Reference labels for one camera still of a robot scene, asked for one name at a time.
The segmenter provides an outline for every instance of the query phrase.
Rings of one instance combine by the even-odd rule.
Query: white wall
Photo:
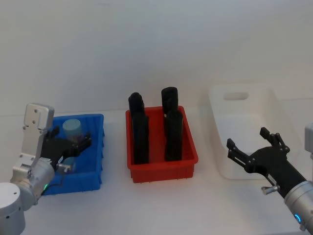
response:
[[[265,81],[313,97],[310,0],[1,0],[0,115],[146,106],[179,88],[203,102],[222,82]]]

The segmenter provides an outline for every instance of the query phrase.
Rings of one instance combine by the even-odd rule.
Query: gray cylinder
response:
[[[32,169],[31,176],[22,181],[12,182],[21,190],[22,208],[24,211],[36,205],[41,197],[46,185],[48,185],[54,177],[54,169],[50,165],[50,160],[39,158],[37,164]]]
[[[285,204],[300,224],[313,234],[313,183],[304,181],[295,186],[285,197]]]
[[[83,129],[78,119],[69,119],[63,123],[63,130],[67,139],[75,143],[79,143],[83,140]]]
[[[21,192],[12,183],[0,183],[0,234],[20,235],[25,228]]]

